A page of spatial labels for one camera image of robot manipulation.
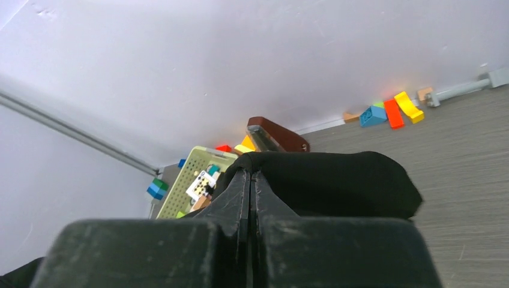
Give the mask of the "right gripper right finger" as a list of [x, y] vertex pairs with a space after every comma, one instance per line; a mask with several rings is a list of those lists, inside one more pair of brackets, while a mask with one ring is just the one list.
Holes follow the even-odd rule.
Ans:
[[397, 218], [300, 217], [251, 178], [253, 287], [441, 287], [419, 230]]

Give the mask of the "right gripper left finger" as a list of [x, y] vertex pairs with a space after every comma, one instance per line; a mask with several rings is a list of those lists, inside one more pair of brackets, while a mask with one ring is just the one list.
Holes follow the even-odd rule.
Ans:
[[247, 287], [250, 174], [190, 218], [67, 225], [33, 287]]

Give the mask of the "black garment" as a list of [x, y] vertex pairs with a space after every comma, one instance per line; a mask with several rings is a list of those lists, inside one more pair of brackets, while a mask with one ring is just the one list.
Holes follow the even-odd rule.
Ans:
[[[368, 151], [354, 154], [244, 154], [220, 177], [212, 202], [227, 189], [239, 170], [250, 174], [250, 188], [252, 176], [258, 172], [263, 174], [274, 194], [300, 217], [397, 218], [413, 223], [412, 217], [423, 201], [406, 170], [398, 162], [378, 152]], [[194, 217], [205, 208], [183, 218]], [[253, 287], [250, 228], [249, 189], [247, 287]], [[45, 258], [37, 258], [2, 275], [1, 286], [33, 287], [36, 273]]]

